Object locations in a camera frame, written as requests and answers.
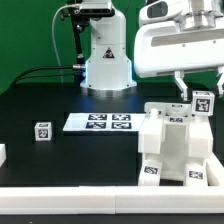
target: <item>black table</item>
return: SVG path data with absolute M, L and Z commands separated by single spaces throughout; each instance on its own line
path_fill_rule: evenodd
M 137 132 L 77 132 L 62 129 L 69 113 L 144 113 L 146 102 L 182 102 L 173 83 L 139 83 L 137 92 L 118 98 L 81 93 L 79 85 L 19 84 L 0 96 L 0 142 L 7 160 L 0 187 L 135 186 L 141 167 Z M 214 152 L 224 160 L 224 104 L 210 118 Z M 53 138 L 36 142 L 36 122 L 50 121 Z M 0 216 L 0 223 L 223 223 L 224 215 L 62 215 Z

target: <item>white box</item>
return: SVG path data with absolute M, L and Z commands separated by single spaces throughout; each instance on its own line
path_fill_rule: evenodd
M 160 153 L 163 137 L 163 118 L 158 113 L 158 110 L 151 109 L 150 114 L 145 116 L 138 133 L 139 153 Z
M 205 166 L 195 163 L 186 164 L 184 186 L 207 187 L 208 180 Z
M 51 122 L 37 122 L 35 125 L 36 141 L 50 141 L 52 137 Z
M 139 175 L 139 186 L 159 186 L 162 162 L 156 160 L 145 160 Z
M 6 160 L 5 144 L 0 144 L 0 167 Z
M 188 156 L 210 158 L 213 147 L 213 136 L 208 117 L 191 118 L 188 129 Z

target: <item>white robot body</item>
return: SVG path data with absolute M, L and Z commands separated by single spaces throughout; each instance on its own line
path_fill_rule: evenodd
M 216 28 L 180 32 L 179 24 L 168 21 L 143 26 L 135 42 L 135 71 L 140 77 L 169 75 L 174 71 L 216 69 L 224 64 L 224 18 Z
M 166 4 L 164 15 L 150 18 L 149 9 L 156 4 Z M 224 50 L 224 18 L 218 6 L 212 0 L 167 0 L 145 6 L 135 40 L 136 73 L 152 77 L 223 66 L 219 52 Z
M 135 86 L 131 61 L 126 56 L 124 15 L 115 10 L 113 17 L 91 20 L 91 56 L 86 62 L 82 90 L 99 96 L 119 96 Z

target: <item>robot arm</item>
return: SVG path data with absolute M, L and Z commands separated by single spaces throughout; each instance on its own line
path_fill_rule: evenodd
M 135 40 L 135 71 L 140 77 L 174 74 L 184 101 L 191 94 L 185 73 L 217 70 L 224 83 L 224 18 L 219 0 L 163 0 L 146 5 L 139 15 Z
M 180 15 L 183 10 L 183 0 L 156 1 L 140 10 L 139 25 L 167 21 Z

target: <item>green wall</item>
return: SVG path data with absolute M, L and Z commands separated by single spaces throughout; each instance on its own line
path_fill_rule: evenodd
M 127 18 L 127 55 L 131 60 L 138 30 L 138 12 L 144 2 L 145 0 L 131 0 L 130 4 L 130 0 L 113 0 L 115 7 L 125 13 Z M 51 23 L 56 10 L 65 4 L 66 1 L 63 0 L 0 1 L 0 93 L 8 88 L 18 74 L 29 68 L 57 65 L 51 39 Z M 56 40 L 62 64 L 75 63 L 76 53 L 69 19 L 64 22 L 57 20 Z M 82 34 L 82 44 L 85 56 L 88 57 L 89 30 Z M 214 75 L 211 73 L 187 77 L 188 81 L 193 79 L 208 86 L 214 83 Z M 172 77 L 151 80 L 156 82 L 172 80 Z M 45 81 L 60 81 L 60 79 L 50 78 Z

